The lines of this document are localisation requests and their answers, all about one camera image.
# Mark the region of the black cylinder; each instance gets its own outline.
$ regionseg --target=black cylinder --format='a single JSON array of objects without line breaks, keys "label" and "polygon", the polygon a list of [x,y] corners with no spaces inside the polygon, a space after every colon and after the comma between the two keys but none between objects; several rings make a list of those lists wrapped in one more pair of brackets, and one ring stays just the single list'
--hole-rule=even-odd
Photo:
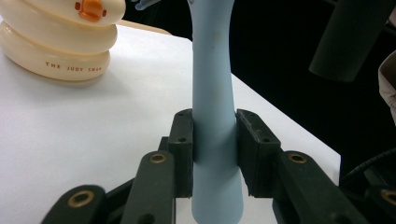
[{"label": "black cylinder", "polygon": [[309,71],[352,82],[388,21],[395,0],[339,0]]}]

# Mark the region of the brass insert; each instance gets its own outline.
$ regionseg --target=brass insert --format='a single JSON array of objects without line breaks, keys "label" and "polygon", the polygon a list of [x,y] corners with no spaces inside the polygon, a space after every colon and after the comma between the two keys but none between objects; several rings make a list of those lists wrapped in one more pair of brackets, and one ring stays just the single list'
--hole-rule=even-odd
[{"label": "brass insert", "polygon": [[166,157],[165,157],[163,154],[157,153],[157,154],[152,155],[152,156],[149,158],[149,160],[150,160],[152,163],[161,163],[161,162],[163,162],[163,161],[166,161]]},{"label": "brass insert", "polygon": [[305,156],[298,154],[298,153],[291,153],[288,155],[289,160],[294,161],[296,163],[306,163],[307,159]]},{"label": "brass insert", "polygon": [[396,206],[396,191],[383,189],[381,190],[381,196],[385,201]]},{"label": "brass insert", "polygon": [[67,204],[74,208],[82,207],[90,203],[93,200],[93,196],[94,193],[91,190],[84,189],[71,196]]}]

